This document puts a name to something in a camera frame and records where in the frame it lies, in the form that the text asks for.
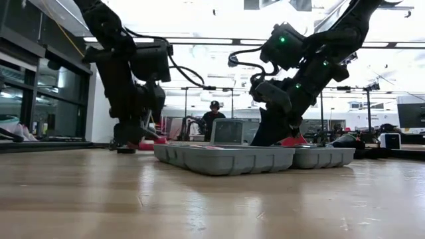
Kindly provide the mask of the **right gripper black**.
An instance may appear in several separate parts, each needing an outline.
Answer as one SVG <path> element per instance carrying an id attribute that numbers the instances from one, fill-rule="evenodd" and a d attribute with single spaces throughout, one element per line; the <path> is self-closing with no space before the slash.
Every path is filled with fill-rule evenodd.
<path id="1" fill-rule="evenodd" d="M 297 137 L 302 115 L 316 103 L 316 98 L 331 80 L 349 77 L 343 63 L 308 60 L 296 75 L 283 80 L 264 80 L 255 84 L 254 97 L 266 103 L 251 146 L 271 146 L 287 137 Z"/>

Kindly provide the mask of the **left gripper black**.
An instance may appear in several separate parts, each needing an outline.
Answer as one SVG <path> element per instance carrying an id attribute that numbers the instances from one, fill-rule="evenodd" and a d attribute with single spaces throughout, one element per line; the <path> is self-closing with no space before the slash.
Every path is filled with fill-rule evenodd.
<path id="1" fill-rule="evenodd" d="M 140 43 L 126 50 L 101 50 L 97 68 L 110 101 L 110 115 L 122 121 L 142 118 L 148 110 L 161 115 L 165 92 L 158 81 L 170 82 L 169 45 L 165 42 Z M 142 137 L 159 139 L 156 130 L 117 123 L 114 141 L 117 153 L 133 154 Z"/>

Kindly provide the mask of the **grey plastic tool case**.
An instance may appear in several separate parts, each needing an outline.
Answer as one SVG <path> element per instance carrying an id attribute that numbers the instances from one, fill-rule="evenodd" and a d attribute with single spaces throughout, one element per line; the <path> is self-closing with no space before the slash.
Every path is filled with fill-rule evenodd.
<path id="1" fill-rule="evenodd" d="M 354 160 L 354 154 L 354 148 L 309 145 L 253 147 L 157 144 L 154 146 L 154 155 L 160 162 L 210 176 L 344 167 Z"/>

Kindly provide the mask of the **person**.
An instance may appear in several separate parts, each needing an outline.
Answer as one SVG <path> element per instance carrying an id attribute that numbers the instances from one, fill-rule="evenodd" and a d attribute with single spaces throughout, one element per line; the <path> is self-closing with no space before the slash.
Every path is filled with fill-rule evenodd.
<path id="1" fill-rule="evenodd" d="M 205 123 L 205 138 L 204 141 L 211 140 L 211 133 L 213 130 L 213 121 L 215 119 L 225 118 L 226 116 L 219 112 L 220 104 L 218 101 L 213 100 L 210 104 L 210 111 L 204 113 L 202 120 Z"/>

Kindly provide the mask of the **black background tripod stand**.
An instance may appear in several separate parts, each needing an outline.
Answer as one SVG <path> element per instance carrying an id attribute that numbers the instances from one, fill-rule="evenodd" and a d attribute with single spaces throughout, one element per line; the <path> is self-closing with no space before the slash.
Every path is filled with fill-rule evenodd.
<path id="1" fill-rule="evenodd" d="M 373 140 L 374 134 L 373 134 L 372 121 L 371 121 L 371 91 L 380 90 L 380 86 L 378 82 L 373 82 L 365 86 L 363 90 L 366 92 L 366 96 L 367 96 L 367 121 L 368 121 L 368 133 L 365 136 L 365 142 L 374 143 L 374 140 Z"/>

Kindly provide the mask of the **white black small box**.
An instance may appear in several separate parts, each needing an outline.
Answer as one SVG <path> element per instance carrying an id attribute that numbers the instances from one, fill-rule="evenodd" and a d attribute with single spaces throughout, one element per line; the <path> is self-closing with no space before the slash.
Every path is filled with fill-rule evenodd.
<path id="1" fill-rule="evenodd" d="M 386 149 L 400 149 L 401 136 L 399 133 L 382 133 L 379 136 L 380 146 Z"/>

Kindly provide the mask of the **white green bundle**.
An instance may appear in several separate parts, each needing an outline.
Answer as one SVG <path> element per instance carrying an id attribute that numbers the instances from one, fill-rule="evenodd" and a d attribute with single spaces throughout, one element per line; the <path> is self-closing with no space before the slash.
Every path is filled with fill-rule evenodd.
<path id="1" fill-rule="evenodd" d="M 23 125 L 16 116 L 0 115 L 0 141 L 12 141 L 15 143 L 37 142 L 27 126 Z"/>

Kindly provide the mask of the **black wide monitor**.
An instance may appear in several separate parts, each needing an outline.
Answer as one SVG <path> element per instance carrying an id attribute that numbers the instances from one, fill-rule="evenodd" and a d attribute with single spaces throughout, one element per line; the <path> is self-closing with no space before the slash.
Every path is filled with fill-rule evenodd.
<path id="1" fill-rule="evenodd" d="M 401 128 L 425 127 L 425 104 L 398 104 Z"/>

